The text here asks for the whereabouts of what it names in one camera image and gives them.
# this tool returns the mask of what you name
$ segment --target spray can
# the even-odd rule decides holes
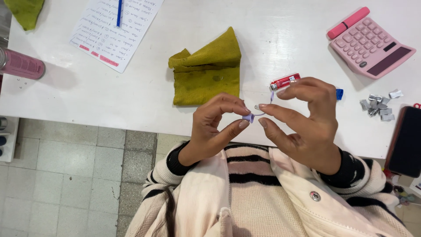
[[[0,72],[28,79],[40,79],[45,74],[43,61],[0,47]]]

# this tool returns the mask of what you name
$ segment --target dark hair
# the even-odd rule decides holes
[[[176,208],[176,202],[174,200],[173,194],[169,188],[170,186],[164,187],[164,199],[166,199],[167,209],[165,210],[165,220],[162,220],[157,227],[152,232],[152,237],[163,236],[162,234],[159,235],[161,232],[162,227],[166,224],[167,225],[167,236],[168,237],[175,237],[175,220],[174,220],[174,210]],[[140,236],[140,231],[143,229],[143,224],[140,226],[139,230],[136,233],[136,237]]]

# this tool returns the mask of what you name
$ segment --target red lighter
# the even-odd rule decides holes
[[[300,74],[296,73],[296,74],[278,79],[278,80],[276,80],[276,81],[274,81],[270,84],[270,89],[272,91],[276,91],[276,90],[278,90],[282,87],[289,86],[291,81],[295,81],[295,80],[300,79],[300,78],[301,78]]]

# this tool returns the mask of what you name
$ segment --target handwritten paper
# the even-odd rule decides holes
[[[123,0],[116,27],[118,0],[90,0],[70,44],[123,73],[164,0]]]

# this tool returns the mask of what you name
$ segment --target yellow-green cloth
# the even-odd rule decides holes
[[[35,29],[44,0],[4,0],[4,3],[24,30]]]
[[[202,105],[226,92],[240,95],[241,52],[232,27],[194,54],[187,49],[170,57],[174,68],[174,105]]]

